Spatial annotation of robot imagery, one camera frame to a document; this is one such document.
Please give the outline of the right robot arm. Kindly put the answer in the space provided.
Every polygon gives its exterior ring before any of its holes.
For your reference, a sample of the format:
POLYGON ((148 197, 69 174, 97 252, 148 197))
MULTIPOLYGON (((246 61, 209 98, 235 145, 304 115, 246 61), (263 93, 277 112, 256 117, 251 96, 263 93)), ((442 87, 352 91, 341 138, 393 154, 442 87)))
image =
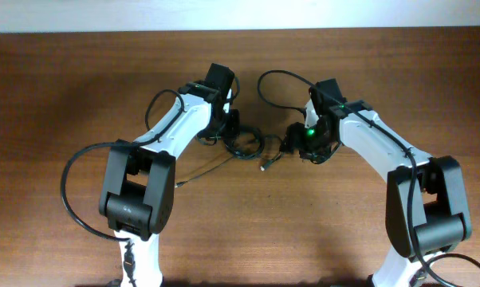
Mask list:
POLYGON ((434 157, 391 130, 370 105, 349 102, 336 80, 309 86, 305 120, 291 124, 281 151, 298 151, 315 164, 340 147, 361 156, 387 184, 385 228, 391 248, 369 277, 372 286, 417 286, 431 265, 472 234, 462 169, 450 157, 434 157))

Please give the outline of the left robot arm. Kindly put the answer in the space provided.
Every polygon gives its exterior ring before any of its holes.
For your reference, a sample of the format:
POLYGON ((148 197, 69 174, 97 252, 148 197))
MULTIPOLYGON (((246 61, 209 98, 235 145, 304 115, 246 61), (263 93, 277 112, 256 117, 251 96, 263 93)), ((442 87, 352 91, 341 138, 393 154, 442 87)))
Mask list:
POLYGON ((180 87, 174 105, 147 132, 110 149, 99 212, 120 242, 121 279, 111 286, 159 286, 159 234, 174 202, 175 164, 195 138, 238 134, 230 109, 234 72, 212 64, 202 81, 180 87))

